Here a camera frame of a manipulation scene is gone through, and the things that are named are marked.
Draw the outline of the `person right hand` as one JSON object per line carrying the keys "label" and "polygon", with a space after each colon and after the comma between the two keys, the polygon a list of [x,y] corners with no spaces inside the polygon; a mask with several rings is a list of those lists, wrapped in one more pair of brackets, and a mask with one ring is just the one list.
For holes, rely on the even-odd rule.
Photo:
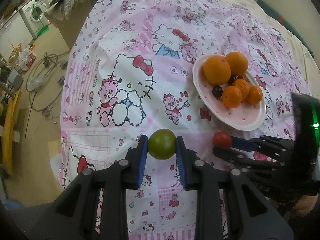
{"label": "person right hand", "polygon": [[302,196],[291,210],[290,218],[305,217],[316,206],[318,194],[315,196]]}

